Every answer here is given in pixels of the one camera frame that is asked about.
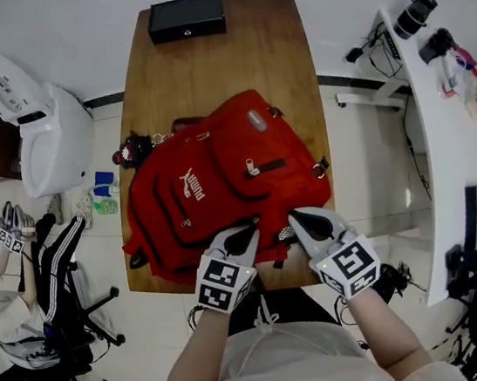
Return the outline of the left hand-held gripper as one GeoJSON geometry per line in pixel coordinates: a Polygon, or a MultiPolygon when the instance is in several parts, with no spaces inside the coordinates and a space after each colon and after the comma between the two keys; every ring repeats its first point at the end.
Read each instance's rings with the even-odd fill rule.
{"type": "Polygon", "coordinates": [[[260,231],[254,224],[235,226],[215,236],[196,273],[195,297],[202,308],[228,315],[239,305],[256,278],[254,263],[259,241],[260,231]],[[234,255],[239,265],[209,257],[214,252],[234,255]]]}

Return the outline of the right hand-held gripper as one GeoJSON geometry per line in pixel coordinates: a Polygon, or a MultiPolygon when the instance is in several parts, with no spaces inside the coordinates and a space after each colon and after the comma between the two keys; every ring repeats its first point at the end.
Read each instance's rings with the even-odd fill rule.
{"type": "Polygon", "coordinates": [[[355,229],[330,209],[302,207],[293,212],[288,219],[297,239],[310,258],[323,258],[315,265],[322,283],[344,300],[351,300],[376,283],[381,261],[366,236],[357,236],[355,229]],[[337,243],[347,244],[341,247],[337,243]]]}

